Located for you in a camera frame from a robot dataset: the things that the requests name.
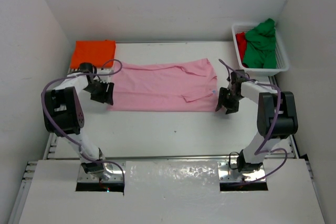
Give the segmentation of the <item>orange t shirt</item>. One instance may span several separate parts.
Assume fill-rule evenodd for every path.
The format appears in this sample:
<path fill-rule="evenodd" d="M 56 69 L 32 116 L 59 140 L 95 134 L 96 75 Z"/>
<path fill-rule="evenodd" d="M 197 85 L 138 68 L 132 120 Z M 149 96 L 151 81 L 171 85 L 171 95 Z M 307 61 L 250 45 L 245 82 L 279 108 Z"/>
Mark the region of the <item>orange t shirt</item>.
<path fill-rule="evenodd" d="M 107 61 L 114 59 L 115 49 L 114 40 L 76 41 L 70 69 L 78 69 L 84 62 L 102 67 Z"/>

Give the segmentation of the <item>pink t shirt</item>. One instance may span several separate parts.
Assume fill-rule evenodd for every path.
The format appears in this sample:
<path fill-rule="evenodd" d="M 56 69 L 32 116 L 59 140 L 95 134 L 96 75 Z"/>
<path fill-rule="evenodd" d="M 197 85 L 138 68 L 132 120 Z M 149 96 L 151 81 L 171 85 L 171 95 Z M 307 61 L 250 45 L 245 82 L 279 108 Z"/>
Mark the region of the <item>pink t shirt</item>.
<path fill-rule="evenodd" d="M 217 75 L 207 59 L 184 63 L 123 63 L 112 77 L 110 111 L 213 112 Z"/>

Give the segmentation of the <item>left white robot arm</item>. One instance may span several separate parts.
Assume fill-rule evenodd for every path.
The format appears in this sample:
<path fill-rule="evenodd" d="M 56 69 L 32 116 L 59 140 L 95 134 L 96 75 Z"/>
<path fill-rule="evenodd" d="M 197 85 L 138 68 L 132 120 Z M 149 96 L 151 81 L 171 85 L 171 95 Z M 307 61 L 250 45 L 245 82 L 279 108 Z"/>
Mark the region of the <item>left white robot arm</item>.
<path fill-rule="evenodd" d="M 85 117 L 79 101 L 81 91 L 90 93 L 90 100 L 113 105 L 112 82 L 103 81 L 112 73 L 98 73 L 96 66 L 83 62 L 74 72 L 60 79 L 60 85 L 43 89 L 41 100 L 44 122 L 48 132 L 64 137 L 80 158 L 83 171 L 102 181 L 113 174 L 113 165 L 105 161 L 100 148 L 96 147 L 84 132 Z"/>

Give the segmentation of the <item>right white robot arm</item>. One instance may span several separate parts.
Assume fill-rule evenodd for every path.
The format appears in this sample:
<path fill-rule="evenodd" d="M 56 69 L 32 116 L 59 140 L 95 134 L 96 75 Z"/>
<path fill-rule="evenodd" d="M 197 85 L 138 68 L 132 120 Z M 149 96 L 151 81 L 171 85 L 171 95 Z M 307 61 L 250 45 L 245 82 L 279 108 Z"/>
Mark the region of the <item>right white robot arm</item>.
<path fill-rule="evenodd" d="M 228 87 L 219 90 L 215 111 L 223 109 L 226 114 L 237 113 L 244 98 L 257 104 L 257 133 L 240 151 L 236 161 L 238 172 L 252 172 L 260 169 L 275 145 L 297 132 L 295 97 L 290 91 L 248 78 L 242 70 L 232 71 L 228 81 Z"/>

